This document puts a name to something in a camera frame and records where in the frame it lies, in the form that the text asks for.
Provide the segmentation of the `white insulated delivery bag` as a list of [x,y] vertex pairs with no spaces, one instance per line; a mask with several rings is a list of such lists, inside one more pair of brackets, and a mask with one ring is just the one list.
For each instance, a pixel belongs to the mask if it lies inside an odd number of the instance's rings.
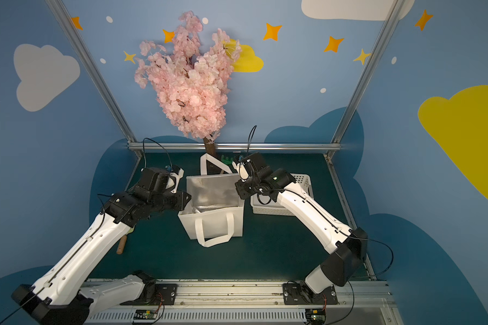
[[210,154],[201,156],[200,169],[199,176],[187,177],[191,201],[178,214],[188,237],[205,248],[242,237],[245,201],[235,188],[239,174]]

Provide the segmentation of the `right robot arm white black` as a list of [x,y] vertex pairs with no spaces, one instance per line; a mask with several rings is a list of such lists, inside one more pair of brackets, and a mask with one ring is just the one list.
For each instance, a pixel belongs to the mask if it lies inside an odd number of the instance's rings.
[[253,171],[251,167],[237,166],[241,178],[235,184],[242,199],[268,196],[294,214],[306,226],[324,249],[328,258],[319,264],[304,280],[314,293],[322,293],[331,286],[343,287],[364,264],[367,254],[367,233],[352,229],[333,217],[318,204],[283,169],[270,168]]

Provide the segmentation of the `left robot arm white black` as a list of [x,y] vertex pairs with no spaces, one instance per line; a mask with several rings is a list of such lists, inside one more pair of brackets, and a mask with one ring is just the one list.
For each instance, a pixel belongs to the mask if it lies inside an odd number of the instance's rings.
[[34,284],[21,284],[12,299],[38,324],[84,324],[90,316],[122,303],[151,302],[155,279],[144,272],[91,289],[81,286],[140,220],[153,212],[183,211],[190,201],[191,195],[179,190],[114,194],[68,253]]

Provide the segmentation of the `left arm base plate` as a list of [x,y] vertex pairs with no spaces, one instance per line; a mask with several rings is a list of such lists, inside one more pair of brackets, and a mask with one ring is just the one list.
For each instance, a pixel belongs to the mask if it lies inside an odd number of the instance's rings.
[[159,304],[173,306],[177,296],[178,285],[170,283],[147,284],[139,298],[121,303],[121,306],[158,306]]

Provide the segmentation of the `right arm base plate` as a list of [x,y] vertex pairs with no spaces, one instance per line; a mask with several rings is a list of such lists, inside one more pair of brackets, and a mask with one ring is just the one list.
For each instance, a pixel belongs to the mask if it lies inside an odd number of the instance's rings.
[[321,293],[314,293],[304,282],[287,281],[282,284],[284,304],[288,306],[337,305],[338,296],[334,285]]

